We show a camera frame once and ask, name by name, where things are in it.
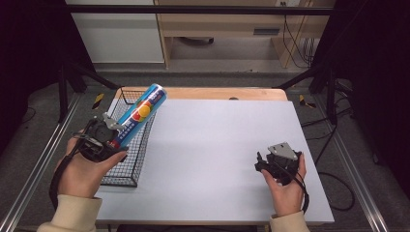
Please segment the black cable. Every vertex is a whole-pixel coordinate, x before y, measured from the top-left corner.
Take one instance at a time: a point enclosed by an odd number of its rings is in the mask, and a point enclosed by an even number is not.
[[[302,57],[302,59],[304,59],[307,62],[308,67],[311,67],[311,63],[312,63],[312,59],[313,59],[313,50],[314,50],[314,38],[309,39],[309,38],[305,38],[304,41],[304,49],[303,49],[303,53],[304,53],[304,57]]]
[[[346,99],[348,99],[348,98],[338,99],[338,100],[336,101],[336,104],[338,104],[340,101],[343,101],[343,100],[346,100]],[[348,108],[346,108],[346,109],[343,109],[343,110],[341,110],[339,113],[337,113],[337,115],[344,114],[345,112],[348,112],[350,109],[351,109],[351,107],[348,107]],[[311,125],[314,125],[314,124],[316,124],[316,123],[323,122],[323,121],[326,121],[326,120],[328,120],[327,117],[326,117],[326,118],[323,118],[323,119],[316,120],[316,121],[307,122],[307,123],[302,124],[302,127],[311,126]],[[326,134],[325,136],[322,136],[322,138],[323,138],[323,137],[326,137],[326,136],[329,136],[329,138],[328,138],[328,140],[326,141],[325,145],[323,146],[322,150],[320,151],[319,156],[318,156],[317,159],[314,161],[314,165],[315,165],[315,166],[317,166],[317,163],[318,163],[318,162],[320,161],[320,159],[322,158],[325,149],[326,149],[327,146],[329,145],[330,141],[332,140],[332,137],[334,136],[334,134],[335,134],[335,132],[336,132],[336,129],[337,129],[337,124],[335,125],[335,127],[333,128],[333,130],[330,132],[330,134]],[[350,192],[350,196],[351,196],[352,201],[351,201],[351,203],[350,203],[350,205],[349,205],[348,207],[346,207],[346,208],[336,207],[336,206],[333,205],[331,202],[329,202],[329,206],[330,206],[332,209],[334,209],[334,210],[343,211],[343,212],[346,212],[346,211],[351,210],[351,209],[354,207],[355,203],[356,203],[356,199],[355,199],[354,191],[349,187],[349,185],[348,185],[347,183],[345,183],[343,180],[341,180],[339,177],[337,177],[337,176],[335,176],[335,175],[333,175],[333,174],[331,174],[331,173],[318,172],[318,174],[319,174],[319,175],[326,175],[326,176],[335,178],[337,181],[341,182],[344,186],[346,186],[347,190]]]
[[[325,145],[323,146],[322,150],[320,151],[319,156],[318,156],[317,159],[314,161],[314,165],[315,165],[315,166],[317,166],[317,163],[319,162],[320,158],[322,158],[322,156],[323,156],[323,154],[324,154],[324,152],[325,152],[325,149],[328,147],[329,143],[331,142],[332,137],[334,136],[334,134],[335,134],[335,132],[336,132],[336,128],[337,128],[337,125],[335,125],[335,127],[333,128],[332,133],[331,133],[331,135],[329,136],[328,140],[326,141]]]
[[[326,133],[325,135],[320,136],[320,137],[307,138],[307,139],[306,139],[306,141],[310,141],[310,140],[319,140],[319,139],[325,138],[325,137],[327,137],[327,136],[329,136],[329,135],[331,135],[331,134],[332,134],[332,132],[329,132],[329,133]]]
[[[349,205],[348,207],[346,207],[346,208],[336,207],[335,205],[332,205],[331,202],[329,202],[329,205],[330,205],[330,207],[331,207],[332,209],[338,210],[338,211],[344,211],[344,212],[345,212],[345,211],[351,210],[351,209],[355,206],[355,203],[356,203],[355,193],[353,192],[353,190],[349,187],[349,185],[348,185],[346,182],[344,182],[344,181],[341,180],[339,177],[337,177],[337,176],[335,176],[335,175],[333,175],[333,174],[331,174],[331,173],[328,173],[328,172],[318,172],[318,174],[319,174],[319,175],[330,176],[330,177],[332,177],[332,178],[338,180],[338,181],[341,182],[344,186],[346,186],[347,190],[349,190],[349,192],[350,192],[350,196],[351,196],[352,201],[350,202],[350,205]]]
[[[345,109],[341,110],[339,113],[337,113],[337,116],[340,116],[340,115],[343,116],[345,113],[349,112],[351,109],[352,109],[351,107],[345,108]],[[304,123],[301,124],[301,127],[302,128],[309,127],[309,126],[324,122],[328,119],[329,119],[328,117],[325,117],[325,118],[314,120],[314,121],[304,122]]]
[[[286,48],[287,52],[289,52],[290,58],[292,59],[293,64],[295,64],[296,67],[298,67],[298,68],[308,68],[308,67],[302,67],[302,66],[299,66],[298,64],[296,64],[296,61],[295,61],[295,59],[293,58],[293,55],[292,55],[292,53],[290,52],[289,48],[287,47],[286,41],[285,41],[285,39],[284,39],[284,33],[285,33],[285,31],[286,31],[286,28],[288,28],[288,27],[287,27],[286,15],[285,15],[285,16],[284,16],[284,23],[283,23],[283,33],[282,33],[282,35],[283,35],[282,38],[283,38],[284,47]],[[289,30],[289,35],[290,35],[290,37],[292,38],[293,43],[296,45],[296,42],[294,41],[293,36],[292,36],[292,33],[290,32],[290,30]]]
[[[27,107],[27,111],[28,111],[28,109],[33,110],[33,115],[31,115],[28,119],[22,121],[21,124],[25,124],[25,123],[27,123],[28,121],[32,120],[32,119],[34,118],[34,116],[36,116],[36,114],[37,114],[36,109],[34,109],[33,107],[30,107],[30,106],[29,106],[29,107]]]
[[[88,131],[89,128],[92,125],[92,120],[90,120],[85,127],[83,133],[85,131]],[[48,189],[48,196],[51,200],[51,203],[54,207],[54,210],[57,210],[58,207],[58,186],[60,184],[61,177],[63,176],[64,171],[66,170],[67,166],[69,166],[70,162],[72,161],[73,157],[78,154],[78,149],[84,145],[85,139],[83,137],[79,137],[78,140],[76,141],[73,149],[70,151],[70,153],[61,160],[60,164],[54,171],[54,175],[51,179],[50,187]]]
[[[303,191],[304,194],[305,194],[304,206],[302,207],[302,210],[304,211],[304,214],[305,214],[305,213],[307,212],[307,210],[308,210],[309,196],[308,196],[308,191],[307,191],[307,188],[306,188],[306,185],[305,185],[305,181],[304,181],[304,179],[302,178],[301,174],[299,174],[299,172],[297,172],[298,175],[301,177],[302,182],[299,181],[298,178],[296,178],[296,176],[290,174],[286,169],[284,169],[283,167],[281,167],[277,162],[274,161],[273,164],[274,164],[276,167],[278,167],[281,171],[283,171],[288,177],[290,177],[291,179],[293,179],[293,180],[301,187],[302,191]]]
[[[338,90],[338,93],[343,93],[345,96],[344,97],[349,97],[352,96],[353,90],[349,88],[348,86],[338,82],[336,79],[336,90]]]

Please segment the blue can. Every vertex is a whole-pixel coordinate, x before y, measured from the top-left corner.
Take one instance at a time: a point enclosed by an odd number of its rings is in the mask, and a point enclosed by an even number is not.
[[[166,91],[158,84],[152,84],[135,104],[118,120],[125,126],[111,141],[115,148],[124,148],[145,125],[166,100]]]

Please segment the beige sleeve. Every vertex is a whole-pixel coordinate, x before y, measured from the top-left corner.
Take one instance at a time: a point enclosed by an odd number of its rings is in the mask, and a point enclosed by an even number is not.
[[[42,224],[39,232],[95,231],[102,200],[58,195],[58,207],[51,222]]]
[[[284,216],[284,217],[271,217],[271,229],[272,232],[308,232],[307,223],[305,222],[304,213],[299,213]]]

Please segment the black wire basket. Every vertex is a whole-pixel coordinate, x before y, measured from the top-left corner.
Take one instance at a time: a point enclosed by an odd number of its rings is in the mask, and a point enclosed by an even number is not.
[[[121,89],[121,95],[110,116],[115,120],[120,119],[143,93],[141,91],[124,91]],[[155,113],[129,143],[126,159],[114,166],[102,178],[103,186],[137,187],[154,119]]]

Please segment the black curtain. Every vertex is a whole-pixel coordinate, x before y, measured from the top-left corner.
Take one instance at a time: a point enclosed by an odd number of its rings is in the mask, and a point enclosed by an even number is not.
[[[0,154],[21,124],[28,97],[57,82],[63,64],[75,62],[95,71],[71,14],[49,11],[44,7],[48,3],[66,4],[0,0],[0,130],[8,134],[0,140]],[[68,69],[75,90],[85,90],[81,74]]]
[[[343,1],[342,7],[349,6]],[[388,164],[410,198],[410,2],[369,0],[337,44],[330,67],[353,85],[352,106],[374,155]],[[314,59],[319,63],[347,21],[331,18]]]

